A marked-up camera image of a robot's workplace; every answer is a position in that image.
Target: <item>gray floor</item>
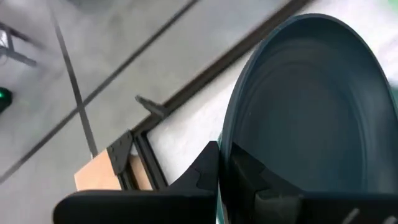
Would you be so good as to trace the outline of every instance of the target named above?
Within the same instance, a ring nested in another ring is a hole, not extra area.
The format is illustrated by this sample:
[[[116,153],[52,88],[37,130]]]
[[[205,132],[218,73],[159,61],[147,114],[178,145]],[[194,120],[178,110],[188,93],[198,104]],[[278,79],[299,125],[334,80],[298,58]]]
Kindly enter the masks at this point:
[[[74,191],[73,174],[90,160],[90,151],[79,114],[69,116],[76,101],[46,0],[0,2],[1,22],[43,44],[15,40],[16,49],[38,67],[13,60],[0,67],[0,86],[15,94],[0,116],[0,222],[50,223],[51,209]],[[83,100],[187,2],[50,1]],[[98,150],[147,114],[134,101],[136,94],[165,101],[285,2],[199,1],[87,105]],[[43,141],[66,116],[71,120]]]

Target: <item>black metal frame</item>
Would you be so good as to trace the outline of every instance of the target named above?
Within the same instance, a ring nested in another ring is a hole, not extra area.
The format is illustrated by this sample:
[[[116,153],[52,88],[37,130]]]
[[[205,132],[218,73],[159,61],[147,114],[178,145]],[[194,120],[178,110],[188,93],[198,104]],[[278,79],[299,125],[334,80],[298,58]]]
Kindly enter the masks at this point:
[[[168,183],[163,175],[159,163],[157,162],[152,147],[150,146],[147,138],[147,133],[151,129],[156,127],[168,115],[173,113],[177,108],[187,102],[204,86],[213,81],[219,74],[225,71],[230,65],[235,63],[245,53],[249,52],[254,46],[256,46],[257,43],[265,38],[280,23],[284,22],[287,18],[294,15],[309,2],[312,2],[312,0],[292,0],[291,2],[287,3],[280,11],[268,18],[262,24],[260,24],[243,40],[241,40],[224,55],[222,55],[207,69],[197,75],[196,78],[194,78],[191,82],[185,85],[180,91],[174,94],[174,96],[172,96],[164,104],[156,104],[141,96],[138,96],[136,98],[136,100],[141,103],[147,110],[149,110],[151,114],[128,132],[131,132],[131,134],[134,136],[136,149],[138,151],[141,162],[146,170],[151,186],[154,190],[165,188],[168,186]],[[126,177],[125,174],[118,174],[118,179],[121,183],[122,189],[127,190],[128,188],[125,187],[125,183],[129,182],[128,177]]]
[[[12,42],[12,36],[30,43],[33,43],[32,39],[30,39],[25,34],[19,32],[18,30],[15,30],[12,27],[3,24],[2,22],[0,22],[0,30],[3,30],[6,33],[7,37],[7,46],[0,45],[0,56],[5,55],[6,57],[10,57],[14,60],[17,60],[18,62],[22,62],[31,67],[37,65],[37,62],[35,60],[16,52],[14,49],[14,43]]]

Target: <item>white surface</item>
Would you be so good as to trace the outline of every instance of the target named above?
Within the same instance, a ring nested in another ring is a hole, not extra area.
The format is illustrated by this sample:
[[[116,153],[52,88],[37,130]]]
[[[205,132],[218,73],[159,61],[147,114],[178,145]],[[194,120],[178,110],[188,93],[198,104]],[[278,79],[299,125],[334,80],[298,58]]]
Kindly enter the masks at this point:
[[[301,13],[334,16],[370,46],[392,85],[398,85],[398,12],[388,1],[315,1]],[[160,123],[148,138],[169,183],[175,181],[208,141],[217,139],[233,86],[248,56]]]

